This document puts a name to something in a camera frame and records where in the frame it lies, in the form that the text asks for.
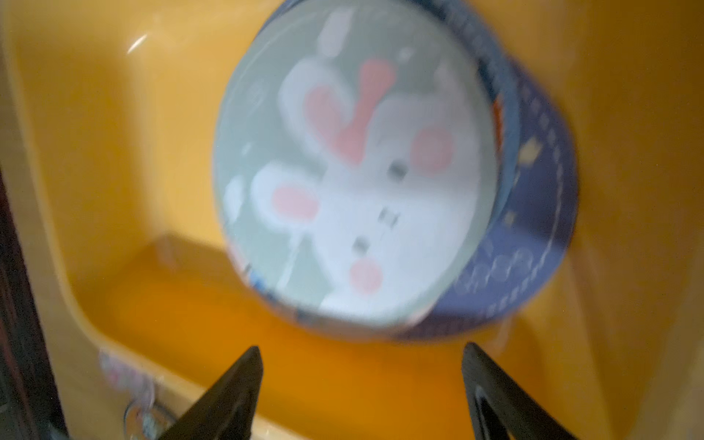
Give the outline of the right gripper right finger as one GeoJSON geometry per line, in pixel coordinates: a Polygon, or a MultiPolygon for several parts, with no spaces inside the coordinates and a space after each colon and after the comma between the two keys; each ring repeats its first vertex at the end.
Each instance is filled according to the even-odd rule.
{"type": "Polygon", "coordinates": [[[462,376],[477,439],[573,439],[479,345],[469,343],[462,376]]]}

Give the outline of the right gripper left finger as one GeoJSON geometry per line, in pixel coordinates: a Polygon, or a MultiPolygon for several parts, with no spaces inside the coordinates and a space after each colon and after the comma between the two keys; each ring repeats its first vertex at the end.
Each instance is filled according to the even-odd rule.
{"type": "Polygon", "coordinates": [[[251,438],[262,379],[260,349],[252,346],[161,438],[251,438]]]}

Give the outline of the white wave round coaster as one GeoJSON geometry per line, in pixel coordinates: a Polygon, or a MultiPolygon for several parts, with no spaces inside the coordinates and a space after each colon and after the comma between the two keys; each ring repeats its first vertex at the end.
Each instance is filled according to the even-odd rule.
{"type": "Polygon", "coordinates": [[[123,417],[123,431],[126,440],[159,439],[176,423],[171,411],[154,403],[144,408],[137,401],[132,401],[123,417]]]}

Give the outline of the yellow plastic storage box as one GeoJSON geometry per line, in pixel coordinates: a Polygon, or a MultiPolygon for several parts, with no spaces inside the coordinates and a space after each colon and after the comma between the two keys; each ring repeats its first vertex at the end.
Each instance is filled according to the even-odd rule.
{"type": "Polygon", "coordinates": [[[7,1],[1,169],[69,433],[120,439],[105,350],[176,413],[258,346],[257,436],[469,439],[474,340],[581,439],[703,436],[703,5],[478,1],[568,120],[579,216],[516,315],[420,344],[323,337],[230,269],[211,194],[227,78],[273,1],[7,1]]]}

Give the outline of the purple bunny round coaster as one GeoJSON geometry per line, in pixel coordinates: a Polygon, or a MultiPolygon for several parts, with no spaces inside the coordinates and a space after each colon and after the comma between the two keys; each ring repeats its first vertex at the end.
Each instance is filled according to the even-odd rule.
{"type": "Polygon", "coordinates": [[[573,137],[530,73],[513,62],[521,110],[521,149],[513,190],[466,269],[401,340],[454,337],[516,312],[559,268],[579,205],[573,137]]]}

